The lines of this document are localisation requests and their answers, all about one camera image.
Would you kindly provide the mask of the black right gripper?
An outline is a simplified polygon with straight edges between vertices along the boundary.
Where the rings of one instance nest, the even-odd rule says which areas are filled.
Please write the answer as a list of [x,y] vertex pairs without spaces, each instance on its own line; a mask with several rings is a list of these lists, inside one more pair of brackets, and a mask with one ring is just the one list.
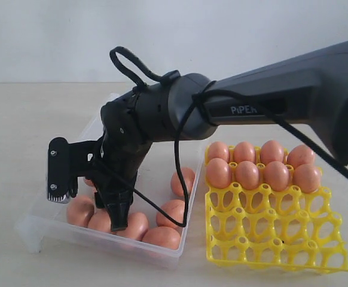
[[144,132],[104,131],[99,139],[88,141],[93,171],[86,178],[97,189],[95,204],[108,212],[112,232],[128,227],[138,169],[151,145]]

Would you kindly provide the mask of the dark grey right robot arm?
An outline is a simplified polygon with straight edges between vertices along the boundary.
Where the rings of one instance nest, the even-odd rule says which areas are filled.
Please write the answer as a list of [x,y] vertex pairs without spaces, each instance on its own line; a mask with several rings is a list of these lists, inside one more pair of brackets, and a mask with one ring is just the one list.
[[278,124],[348,179],[348,41],[218,81],[159,76],[120,46],[109,56],[135,84],[102,107],[91,161],[112,231],[127,227],[137,171],[153,143],[203,140],[222,125]]

